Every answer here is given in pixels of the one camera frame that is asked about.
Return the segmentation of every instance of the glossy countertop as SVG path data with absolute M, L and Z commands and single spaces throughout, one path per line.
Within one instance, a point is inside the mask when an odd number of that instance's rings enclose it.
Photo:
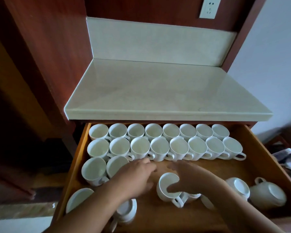
M 69 120 L 267 121 L 272 112 L 215 66 L 93 59 Z

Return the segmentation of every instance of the person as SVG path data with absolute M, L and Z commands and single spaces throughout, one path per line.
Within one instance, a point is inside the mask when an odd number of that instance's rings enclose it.
M 170 162 L 168 168 L 176 171 L 180 180 L 170 185 L 167 191 L 201 193 L 207 196 L 231 232 L 283 232 L 243 200 L 224 180 L 210 171 L 183 160 Z M 129 162 L 88 199 L 51 225 L 44 233 L 101 232 L 124 201 L 136 198 L 152 188 L 153 183 L 148 182 L 148 178 L 154 171 L 156 165 L 148 158 Z

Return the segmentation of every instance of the white wall socket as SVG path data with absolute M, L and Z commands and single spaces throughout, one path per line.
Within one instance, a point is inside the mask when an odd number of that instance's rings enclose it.
M 214 19 L 221 0 L 204 0 L 200 18 Z

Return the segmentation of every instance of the open wooden drawer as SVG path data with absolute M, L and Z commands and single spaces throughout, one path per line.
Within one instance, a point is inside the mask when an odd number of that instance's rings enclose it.
M 88 135 L 89 128 L 93 123 L 87 123 L 80 143 L 78 145 L 74 160 L 70 167 L 66 185 L 62 197 L 56 208 L 53 222 L 65 214 L 65 207 L 69 197 L 78 189 L 89 187 L 81 176 L 81 168 L 89 155 L 86 148 L 91 141 Z M 254 185 L 254 179 L 258 176 L 264 177 L 267 181 L 280 186 L 287 195 L 285 206 L 272 211 L 263 212 L 270 219 L 281 219 L 291 217 L 291 179 L 273 160 L 270 153 L 265 149 L 256 136 L 246 125 L 232 124 L 227 126 L 231 137 L 237 139 L 243 146 L 243 152 L 247 155 L 244 161 L 237 160 L 198 160 L 192 161 L 222 179 L 238 177 L 244 180 L 249 186 Z M 167 168 L 168 162 L 164 160 L 157 162 L 158 171 L 151 175 L 151 180 L 156 185 L 159 177 L 165 172 L 172 172 Z M 287 223 L 282 220 L 275 220 L 281 224 Z M 216 211 L 208 210 L 201 202 L 196 200 L 186 204 L 183 208 L 177 208 L 171 203 L 163 202 L 156 194 L 155 188 L 137 199 L 137 214 L 134 221 L 127 226 L 118 226 L 117 232 L 185 232 L 185 231 L 227 231 L 222 218 Z

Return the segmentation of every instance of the white countertop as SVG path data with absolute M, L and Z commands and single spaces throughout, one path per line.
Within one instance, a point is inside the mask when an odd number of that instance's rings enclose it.
M 93 59 L 69 120 L 267 121 L 272 112 L 219 67 Z

